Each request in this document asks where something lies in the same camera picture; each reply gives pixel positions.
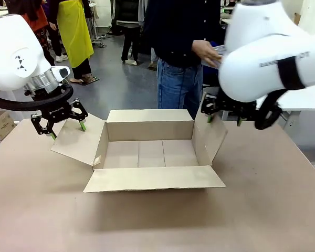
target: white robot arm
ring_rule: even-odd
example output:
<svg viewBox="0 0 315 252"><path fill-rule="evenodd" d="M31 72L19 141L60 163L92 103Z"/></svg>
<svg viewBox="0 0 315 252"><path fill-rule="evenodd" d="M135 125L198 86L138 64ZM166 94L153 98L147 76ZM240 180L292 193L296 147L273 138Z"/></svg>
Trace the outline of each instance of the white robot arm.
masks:
<svg viewBox="0 0 315 252"><path fill-rule="evenodd" d="M228 27L226 56L219 68L222 88L211 109L231 110L239 121L262 130L282 113L276 101L288 90L315 85L315 36L296 26L279 0L242 0ZM268 95L260 110L256 99Z"/></svg>
<svg viewBox="0 0 315 252"><path fill-rule="evenodd" d="M34 77L51 71L55 80L44 83L49 92L70 73L68 67L51 67L33 31L20 15L0 18L0 90L33 85Z"/></svg>
<svg viewBox="0 0 315 252"><path fill-rule="evenodd" d="M20 15L0 17L0 90L9 91L24 87L32 102L8 101L0 98L0 108L15 111L37 111L31 121L38 134L51 135L54 123L67 118L80 122L83 129L86 110L78 99L69 103L73 88L63 81L70 73L68 67L52 67L45 59L35 34ZM78 108L81 113L72 111ZM41 118L48 120L46 127Z"/></svg>

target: man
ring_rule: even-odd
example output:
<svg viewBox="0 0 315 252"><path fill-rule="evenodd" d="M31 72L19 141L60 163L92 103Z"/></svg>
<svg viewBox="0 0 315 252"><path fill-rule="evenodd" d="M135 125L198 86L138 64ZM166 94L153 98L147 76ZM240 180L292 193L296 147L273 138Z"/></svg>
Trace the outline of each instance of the man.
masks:
<svg viewBox="0 0 315 252"><path fill-rule="evenodd" d="M201 102L203 66L221 56L209 41L224 42L220 0L150 0L144 31L158 62L159 109L187 109L195 119Z"/></svg>

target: small cardboard box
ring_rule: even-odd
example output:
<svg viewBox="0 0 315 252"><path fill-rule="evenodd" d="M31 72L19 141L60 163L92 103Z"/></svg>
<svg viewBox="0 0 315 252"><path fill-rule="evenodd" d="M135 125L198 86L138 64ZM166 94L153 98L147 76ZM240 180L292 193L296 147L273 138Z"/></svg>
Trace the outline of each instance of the small cardboard box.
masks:
<svg viewBox="0 0 315 252"><path fill-rule="evenodd" d="M15 123L7 111L0 111L0 141L15 128Z"/></svg>
<svg viewBox="0 0 315 252"><path fill-rule="evenodd" d="M68 119L52 150L93 167L85 193L225 187L211 167L227 130L216 117L186 110L112 110Z"/></svg>

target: jeans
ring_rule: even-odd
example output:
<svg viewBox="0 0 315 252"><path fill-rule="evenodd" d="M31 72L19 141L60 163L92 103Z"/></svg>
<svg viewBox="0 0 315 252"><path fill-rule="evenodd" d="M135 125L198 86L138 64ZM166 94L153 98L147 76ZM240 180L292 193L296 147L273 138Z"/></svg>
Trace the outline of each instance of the jeans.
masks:
<svg viewBox="0 0 315 252"><path fill-rule="evenodd" d="M162 59L157 66L159 109L187 109L195 119L202 98L203 66L173 67Z"/></svg>

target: dark sweater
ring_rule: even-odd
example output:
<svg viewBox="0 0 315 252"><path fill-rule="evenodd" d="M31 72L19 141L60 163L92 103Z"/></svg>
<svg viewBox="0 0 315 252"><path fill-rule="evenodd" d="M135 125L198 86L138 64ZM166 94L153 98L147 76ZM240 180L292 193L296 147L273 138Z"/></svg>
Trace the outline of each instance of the dark sweater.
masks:
<svg viewBox="0 0 315 252"><path fill-rule="evenodd" d="M50 2L50 16L48 18L48 21L55 24L57 21L57 13L58 13L58 5L60 2L63 2L66 0L51 0ZM83 3L83 8L84 8L84 13L86 18L91 17L91 10L89 6L88 0L82 0Z"/></svg>
<svg viewBox="0 0 315 252"><path fill-rule="evenodd" d="M144 33L155 53L168 64L190 67L201 63L192 52L194 40L224 43L219 24L220 0L150 0Z"/></svg>

